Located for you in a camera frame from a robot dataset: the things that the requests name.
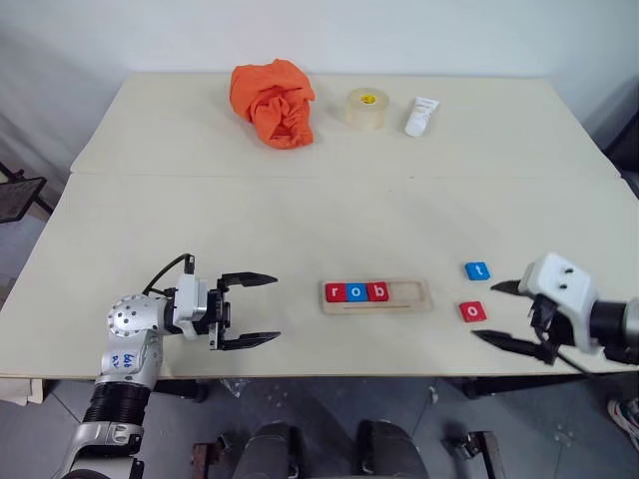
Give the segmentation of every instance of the blue letter block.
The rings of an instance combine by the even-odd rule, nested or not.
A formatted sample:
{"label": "blue letter block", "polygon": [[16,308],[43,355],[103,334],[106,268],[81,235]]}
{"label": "blue letter block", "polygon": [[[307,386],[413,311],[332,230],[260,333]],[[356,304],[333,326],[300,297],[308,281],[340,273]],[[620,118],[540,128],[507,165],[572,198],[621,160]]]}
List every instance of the blue letter block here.
{"label": "blue letter block", "polygon": [[348,302],[368,301],[366,285],[363,282],[349,282],[346,284],[346,300]]}
{"label": "blue letter block", "polygon": [[467,262],[465,268],[468,279],[471,281],[486,281],[490,278],[488,266],[483,261]]}

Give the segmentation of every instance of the white table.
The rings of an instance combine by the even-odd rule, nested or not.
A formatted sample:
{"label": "white table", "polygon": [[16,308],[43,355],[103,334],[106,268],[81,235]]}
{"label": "white table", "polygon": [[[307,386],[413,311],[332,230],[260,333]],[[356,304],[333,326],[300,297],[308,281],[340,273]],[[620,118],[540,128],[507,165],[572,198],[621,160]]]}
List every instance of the white table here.
{"label": "white table", "polygon": [[[359,80],[320,78],[314,80],[318,93],[333,91],[332,81],[338,91]],[[145,79],[148,88],[139,84]],[[208,351],[204,338],[192,343],[169,337],[164,378],[571,372],[562,364],[549,368],[505,353],[470,334],[473,327],[489,327],[531,338],[530,301],[489,291],[492,281],[468,281],[463,264],[485,260],[494,281],[518,278],[530,261],[555,250],[590,270],[607,299],[627,300],[639,291],[638,204],[543,82],[367,78],[393,99],[404,93],[406,99],[415,93],[441,99],[447,82],[456,85],[458,96],[475,98],[475,104],[493,92],[495,112],[508,110],[514,101],[500,101],[499,91],[520,103],[533,97],[528,107],[534,118],[515,115],[504,121],[493,114],[472,124],[468,118],[474,109],[464,114],[462,104],[455,103],[455,89],[449,88],[429,135],[413,140],[394,128],[350,131],[319,102],[314,111],[318,142],[276,152],[252,140],[251,130],[223,110],[218,97],[224,92],[213,88],[222,79],[136,75],[125,84],[74,165],[53,218],[0,312],[0,375],[93,377],[113,301],[140,290],[185,251],[196,255],[197,275],[211,283],[235,270],[277,276],[279,283],[236,287],[229,298],[235,332],[280,330],[282,336],[233,352]],[[420,82],[433,90],[418,91]],[[152,108],[154,102],[131,96],[130,84],[145,97],[156,83],[167,87],[155,89],[156,108],[165,115],[151,115],[144,130],[144,109],[136,114],[134,107]],[[217,96],[212,93],[211,104],[196,105],[197,89],[185,89],[190,83],[201,85],[201,97],[203,85],[213,85]],[[409,85],[413,90],[405,92]],[[447,111],[447,103],[456,115]],[[534,109],[540,103],[554,112],[554,130]],[[220,121],[218,128],[212,119]],[[530,128],[520,129],[523,123]],[[482,134],[475,137],[477,129]],[[520,140],[503,139],[504,129]],[[493,155],[478,144],[471,149],[473,138]],[[177,156],[171,153],[176,143],[190,148]],[[549,149],[533,162],[529,149],[548,143],[563,154]],[[358,146],[367,156],[356,153]],[[112,163],[107,162],[110,149]],[[448,161],[442,157],[447,151]],[[355,177],[359,169],[363,179]],[[320,282],[358,276],[423,277],[434,309],[321,313]],[[175,278],[169,274],[162,286]],[[456,306],[465,300],[481,300],[489,319],[463,323]],[[624,369],[601,356],[566,351],[595,371]]]}

